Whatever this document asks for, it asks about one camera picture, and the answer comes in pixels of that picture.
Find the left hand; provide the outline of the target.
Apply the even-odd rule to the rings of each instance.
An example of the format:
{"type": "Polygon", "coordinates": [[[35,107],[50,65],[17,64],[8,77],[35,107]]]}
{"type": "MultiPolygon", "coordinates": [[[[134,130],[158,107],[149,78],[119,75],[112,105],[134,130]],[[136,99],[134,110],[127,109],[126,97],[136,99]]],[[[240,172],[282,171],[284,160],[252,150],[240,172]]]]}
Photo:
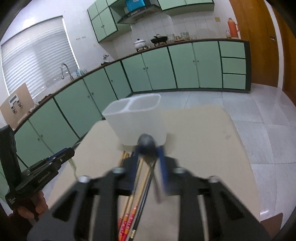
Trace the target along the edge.
{"type": "Polygon", "coordinates": [[[18,213],[21,217],[26,219],[35,218],[37,214],[38,218],[41,218],[49,209],[44,193],[42,190],[34,194],[31,199],[29,206],[18,206],[13,209],[13,214],[18,213]]]}

